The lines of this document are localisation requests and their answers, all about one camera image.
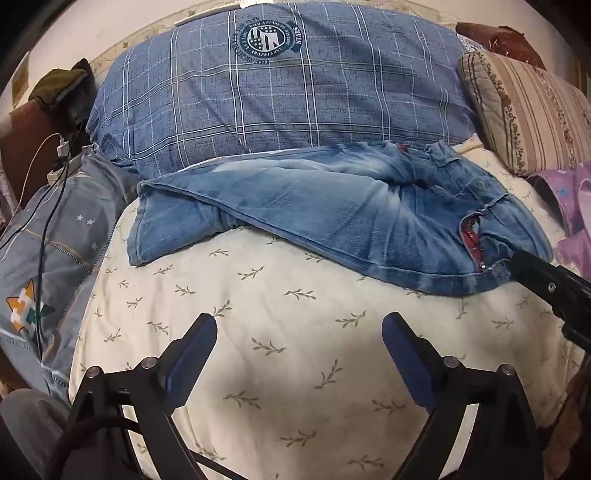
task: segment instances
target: wall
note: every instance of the wall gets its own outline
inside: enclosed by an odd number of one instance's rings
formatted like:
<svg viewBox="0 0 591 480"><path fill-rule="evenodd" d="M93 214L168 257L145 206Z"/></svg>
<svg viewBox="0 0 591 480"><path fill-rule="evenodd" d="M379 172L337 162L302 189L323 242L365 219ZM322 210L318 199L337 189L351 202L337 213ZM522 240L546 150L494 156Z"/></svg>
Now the wall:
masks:
<svg viewBox="0 0 591 480"><path fill-rule="evenodd" d="M199 0L77 0L31 50L30 89L49 70L94 59L130 33ZM560 34L525 0L416 0L462 21L509 25L525 33L548 70L573 80L573 56ZM10 85L0 96L0 118L12 110Z"/></svg>

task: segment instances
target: green fabric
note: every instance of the green fabric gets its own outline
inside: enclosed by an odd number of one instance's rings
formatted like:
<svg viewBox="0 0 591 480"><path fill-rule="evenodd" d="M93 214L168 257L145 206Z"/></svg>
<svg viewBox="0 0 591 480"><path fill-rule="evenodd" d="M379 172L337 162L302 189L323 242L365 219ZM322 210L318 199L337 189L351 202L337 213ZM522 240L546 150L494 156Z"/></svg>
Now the green fabric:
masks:
<svg viewBox="0 0 591 480"><path fill-rule="evenodd" d="M29 100L36 99L41 106L52 108L70 93L85 77L82 69L53 69L47 73L29 95Z"/></svg>

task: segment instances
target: blue plaid pillowcase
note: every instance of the blue plaid pillowcase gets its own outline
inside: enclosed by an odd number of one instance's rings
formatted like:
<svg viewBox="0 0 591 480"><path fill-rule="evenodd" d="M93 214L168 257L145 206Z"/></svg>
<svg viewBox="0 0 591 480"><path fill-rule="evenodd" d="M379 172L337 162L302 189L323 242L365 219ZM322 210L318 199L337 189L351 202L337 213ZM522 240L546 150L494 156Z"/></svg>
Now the blue plaid pillowcase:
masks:
<svg viewBox="0 0 591 480"><path fill-rule="evenodd" d="M193 21L113 63L88 130L149 179L208 158L476 131L455 32L341 3L256 5Z"/></svg>

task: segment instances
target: black cable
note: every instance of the black cable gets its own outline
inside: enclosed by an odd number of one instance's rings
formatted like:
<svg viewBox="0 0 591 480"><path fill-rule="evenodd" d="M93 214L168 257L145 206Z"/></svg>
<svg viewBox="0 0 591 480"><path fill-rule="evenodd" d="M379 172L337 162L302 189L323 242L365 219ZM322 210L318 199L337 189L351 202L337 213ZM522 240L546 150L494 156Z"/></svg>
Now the black cable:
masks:
<svg viewBox="0 0 591 480"><path fill-rule="evenodd" d="M137 422L117 415L97 415L79 420L70 430L66 430L57 441L47 465L46 478L60 480L72 450L79 447L91 435L105 428L120 428L131 430L139 435L142 434Z"/></svg>
<svg viewBox="0 0 591 480"><path fill-rule="evenodd" d="M64 195L64 190L66 189L66 181L68 180L68 171L70 169L70 159L66 159L66 166L62 172L64 176L64 181L61 184L60 195L57 198L56 204L53 206L49 217L47 217L47 221L45 222L45 226L43 227L43 234L41 236L41 249L39 251L39 266L37 268L37 292L35 295L35 339L37 340L37 349L39 350L39 362L43 363L43 347L41 346L41 281L43 277L43 256L45 255L45 237L47 234L47 228L49 227L49 222L51 222L51 218L53 214L57 210L57 206L60 204L61 197Z"/></svg>
<svg viewBox="0 0 591 480"><path fill-rule="evenodd" d="M45 197L47 197L47 195L49 195L49 192L51 192L53 190L53 187L56 186L57 182L60 181L63 173L64 173L64 170L62 170L60 176L51 184L51 187L49 187L46 190L46 192L42 195L42 197L39 199L39 201L37 202L37 205L35 206L35 209L31 213L31 215L27 219L27 221L25 223L23 223L17 230L15 230L10 237L8 237L8 240L6 240L2 244L2 246L0 247L0 250L2 250L2 248L4 248L6 245L8 245L10 243L10 240L12 240L15 235L17 235L18 233L22 232L27 227L27 225L29 224L29 222L32 220L33 216L37 213L38 208L43 203L43 200L45 200Z"/></svg>

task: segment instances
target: circular logo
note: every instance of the circular logo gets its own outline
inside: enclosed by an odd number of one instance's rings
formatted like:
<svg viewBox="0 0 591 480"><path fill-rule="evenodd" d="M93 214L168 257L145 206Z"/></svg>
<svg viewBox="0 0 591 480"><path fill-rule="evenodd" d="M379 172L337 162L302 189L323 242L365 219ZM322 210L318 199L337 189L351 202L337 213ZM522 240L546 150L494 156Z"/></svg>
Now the circular logo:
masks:
<svg viewBox="0 0 591 480"><path fill-rule="evenodd" d="M246 43L259 53L281 53L281 47L285 45L285 34L276 25L261 25L251 27L246 32Z"/></svg>
<svg viewBox="0 0 591 480"><path fill-rule="evenodd" d="M287 50L300 51L301 40L301 31L292 21L282 23L255 18L240 24L232 43L234 51L244 60L267 63Z"/></svg>

